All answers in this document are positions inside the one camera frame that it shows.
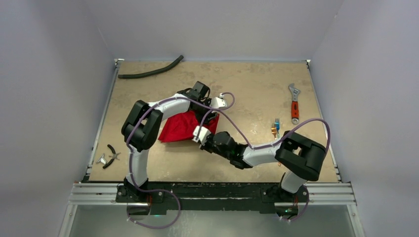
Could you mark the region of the red cloth napkin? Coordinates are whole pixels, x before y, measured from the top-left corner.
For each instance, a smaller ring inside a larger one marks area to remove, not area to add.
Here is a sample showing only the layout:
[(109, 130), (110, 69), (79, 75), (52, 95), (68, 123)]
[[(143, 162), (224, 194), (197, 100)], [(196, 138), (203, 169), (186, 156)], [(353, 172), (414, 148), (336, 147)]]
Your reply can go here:
[[(218, 121), (219, 114), (210, 113), (206, 117), (202, 127), (207, 128), (211, 133), (215, 133)], [(174, 115), (166, 120), (158, 140), (161, 143), (192, 140), (195, 127), (200, 125), (201, 123), (196, 120), (192, 111)]]

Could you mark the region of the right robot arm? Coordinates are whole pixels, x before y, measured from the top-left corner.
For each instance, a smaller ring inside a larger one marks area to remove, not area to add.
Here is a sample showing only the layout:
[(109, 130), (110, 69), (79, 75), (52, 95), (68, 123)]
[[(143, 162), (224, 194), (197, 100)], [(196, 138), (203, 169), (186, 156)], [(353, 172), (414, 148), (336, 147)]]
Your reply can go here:
[(289, 201), (307, 181), (318, 181), (327, 149), (298, 133), (286, 131), (282, 141), (265, 143), (261, 149), (237, 143), (228, 132), (194, 132), (200, 149), (227, 159), (238, 169), (265, 163), (281, 163), (288, 171), (277, 188), (280, 199)]

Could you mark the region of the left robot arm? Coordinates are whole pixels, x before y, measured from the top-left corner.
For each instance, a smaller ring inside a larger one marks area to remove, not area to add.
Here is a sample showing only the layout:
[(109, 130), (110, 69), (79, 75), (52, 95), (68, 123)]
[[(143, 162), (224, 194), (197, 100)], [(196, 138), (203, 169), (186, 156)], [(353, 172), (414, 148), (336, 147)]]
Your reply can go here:
[(135, 202), (147, 197), (147, 161), (150, 148), (157, 140), (175, 142), (197, 140), (197, 135), (214, 132), (217, 109), (226, 108), (223, 95), (209, 97), (210, 89), (201, 82), (193, 88), (176, 92), (157, 102), (136, 101), (122, 126), (128, 146), (128, 174), (124, 186)]

